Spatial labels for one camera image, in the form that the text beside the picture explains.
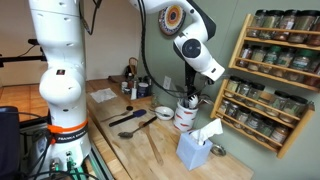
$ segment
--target tissue box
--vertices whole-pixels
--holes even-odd
[[[190,138],[190,132],[186,132],[180,136],[176,153],[190,171],[207,161],[211,147],[212,142],[210,140],[206,140],[203,146],[199,146]]]

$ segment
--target wooden spice rack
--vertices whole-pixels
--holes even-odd
[[[295,139],[298,137],[298,135],[300,134],[300,132],[302,131],[302,129],[305,127],[305,125],[308,123],[308,121],[309,121],[310,118],[312,117],[312,115],[313,115],[313,113],[314,113],[314,111],[315,111],[314,105],[313,105],[313,104],[309,104],[308,107],[306,108],[306,111],[304,112],[303,116],[302,116],[301,118],[298,118],[298,117],[292,116],[292,115],[290,115],[290,114],[287,114],[287,113],[285,113],[285,112],[283,112],[283,111],[277,110],[277,109],[275,109],[275,108],[273,108],[273,107],[270,107],[270,106],[268,106],[268,105],[266,105],[266,104],[263,104],[263,103],[261,103],[261,102],[259,102],[259,101],[256,101],[256,100],[253,100],[253,99],[248,98],[248,97],[246,97],[246,96],[240,95],[240,94],[238,94],[238,93],[229,91],[229,90],[227,89],[227,84],[228,84],[228,79],[223,80],[222,85],[221,85],[221,88],[220,88],[220,90],[219,90],[219,94],[218,94],[217,99],[216,99],[216,101],[215,101],[215,104],[214,104],[214,107],[213,107],[213,110],[212,110],[212,112],[211,112],[210,117],[211,117],[211,118],[221,118],[221,117],[222,117],[222,118],[221,118],[221,121],[222,121],[225,125],[227,125],[227,126],[229,126],[230,128],[236,130],[236,131],[239,132],[240,134],[242,134],[242,135],[250,138],[251,140],[257,142],[258,144],[262,145],[263,147],[265,147],[265,148],[267,148],[267,149],[269,149],[269,150],[277,153],[277,157],[281,159],[281,158],[285,155],[285,153],[289,150],[290,146],[293,144],[293,142],[294,142]],[[265,113],[264,111],[262,111],[262,110],[260,110],[260,109],[257,109],[257,108],[255,108],[255,107],[248,107],[245,103],[239,102],[239,101],[235,100],[234,98],[230,98],[230,97],[225,96],[225,95],[224,95],[225,92],[228,92],[228,93],[231,93],[231,94],[240,96],[240,97],[242,97],[242,98],[244,98],[244,99],[246,99],[246,100],[250,100],[250,101],[252,101],[252,102],[254,102],[254,103],[256,103],[256,104],[259,104],[259,105],[261,105],[261,106],[263,106],[263,107],[265,107],[265,108],[270,108],[270,109],[272,109],[272,110],[274,110],[274,111],[279,112],[280,114],[284,114],[284,115],[286,115],[286,116],[289,116],[289,117],[293,118],[293,119],[296,121],[296,123],[295,123],[295,124],[286,123],[286,122],[282,121],[281,119],[279,119],[278,117],[270,116],[270,115],[268,115],[267,113]],[[221,102],[222,102],[223,99],[227,99],[228,101],[230,101],[230,102],[232,102],[232,103],[234,103],[234,104],[237,104],[237,105],[239,105],[239,106],[247,107],[247,108],[249,108],[251,111],[257,112],[257,113],[259,113],[259,114],[261,114],[261,115],[263,115],[263,116],[265,116],[265,117],[268,117],[269,119],[272,119],[273,121],[276,121],[277,123],[281,123],[281,124],[287,126],[287,127],[290,129],[290,134],[289,134],[288,137],[286,138],[285,142],[282,143],[282,144],[280,144],[280,143],[278,143],[278,142],[270,139],[269,137],[267,137],[267,136],[261,134],[260,132],[258,132],[258,131],[256,131],[256,130],[250,128],[250,127],[247,126],[247,125],[245,125],[244,123],[242,123],[242,122],[240,122],[240,121],[238,121],[238,120],[236,120],[236,119],[234,119],[234,118],[232,118],[232,117],[230,117],[230,116],[228,116],[228,115],[226,115],[226,114],[224,114],[224,113],[219,112],[218,109],[219,109],[219,107],[220,107]],[[225,119],[223,119],[223,117],[227,117],[228,120],[230,119],[230,120],[231,120],[231,123],[229,123],[228,121],[226,121]],[[238,124],[240,124],[241,126],[243,126],[243,127],[247,128],[247,129],[251,130],[252,132],[254,132],[254,134],[258,134],[258,135],[264,137],[264,138],[267,139],[268,141],[271,141],[271,142],[273,142],[274,144],[276,144],[278,147],[277,147],[277,148],[274,148],[274,147],[270,146],[270,145],[269,145],[268,143],[266,143],[266,142],[259,141],[259,140],[256,138],[255,135],[250,135],[250,134],[246,133],[246,132],[244,131],[244,129],[236,128],[236,127],[233,125],[233,122],[238,123]]]
[[[290,72],[295,72],[301,75],[305,75],[305,76],[309,76],[309,77],[315,77],[315,78],[319,78],[319,75],[316,74],[312,74],[312,73],[308,73],[308,72],[303,72],[303,71],[299,71],[299,70],[294,70],[294,69],[290,69],[290,68],[284,68],[284,67],[280,67],[277,65],[271,65],[271,64],[267,64],[267,63],[263,63],[263,62],[257,62],[257,61],[253,61],[250,59],[244,59],[244,58],[240,58],[240,53],[241,53],[241,49],[243,47],[243,44],[245,42],[251,42],[251,43],[262,43],[262,44],[270,44],[270,45],[279,45],[279,46],[287,46],[287,47],[294,47],[297,49],[310,49],[310,50],[314,50],[314,51],[320,51],[320,46],[309,46],[306,44],[295,44],[295,43],[289,43],[289,42],[285,42],[285,41],[275,41],[275,40],[264,40],[264,39],[259,39],[259,38],[252,38],[252,37],[247,37],[247,30],[249,29],[256,29],[256,30],[264,30],[264,31],[278,31],[278,32],[290,32],[290,33],[301,33],[301,34],[314,34],[314,35],[320,35],[320,32],[316,32],[316,31],[300,31],[300,30],[286,30],[286,29],[274,29],[274,28],[254,28],[254,27],[249,27],[249,25],[251,24],[252,20],[253,20],[254,15],[248,14],[245,18],[245,21],[243,23],[243,27],[240,31],[240,35],[238,37],[238,41],[236,43],[235,49],[233,51],[233,54],[231,56],[231,60],[229,63],[229,68],[233,68],[233,69],[237,69],[240,71],[244,71],[247,73],[251,73],[251,74],[255,74],[258,76],[263,76],[269,79],[273,79],[276,81],[280,81],[283,83],[287,83],[287,84],[291,84],[297,87],[301,87],[301,88],[305,88],[308,90],[312,90],[312,91],[316,91],[316,92],[320,92],[320,87],[314,87],[314,86],[309,86],[303,83],[299,83],[299,82],[294,82],[294,81],[289,81],[285,78],[281,78],[281,77],[276,77],[276,76],[272,76],[269,74],[265,74],[259,71],[250,71],[247,68],[243,68],[243,67],[239,67],[236,65],[236,62],[238,60],[243,60],[246,62],[250,62],[250,63],[255,63],[255,64],[259,64],[259,65],[265,65],[268,67],[272,67],[272,68],[277,68],[277,69],[281,69],[281,70],[285,70],[285,71],[290,71]]]

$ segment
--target electric outlet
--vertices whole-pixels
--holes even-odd
[[[170,89],[171,78],[168,76],[164,76],[163,88]]]

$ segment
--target small bowl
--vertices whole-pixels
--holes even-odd
[[[156,113],[156,116],[161,119],[161,120],[170,120],[173,115],[174,115],[174,112],[172,109],[166,107],[166,106],[159,106],[159,107],[156,107],[156,109],[154,109],[156,112],[160,112],[160,113],[163,113],[163,114],[168,114],[170,115],[169,117],[165,117],[165,116],[162,116],[161,114],[159,113]]]

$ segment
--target wooden spatula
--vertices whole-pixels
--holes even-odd
[[[142,126],[145,122],[141,121],[139,123],[139,126]],[[144,133],[146,133],[147,137],[148,137],[148,140],[150,142],[150,145],[151,145],[151,148],[152,148],[152,151],[153,151],[153,154],[154,156],[156,157],[157,159],[157,162],[158,164],[160,164],[161,166],[163,165],[163,160],[162,160],[162,157],[161,157],[161,154],[159,153],[158,149],[157,149],[157,146],[154,144],[151,136],[150,136],[150,128],[149,126],[146,126],[145,128],[142,128],[142,131]]]

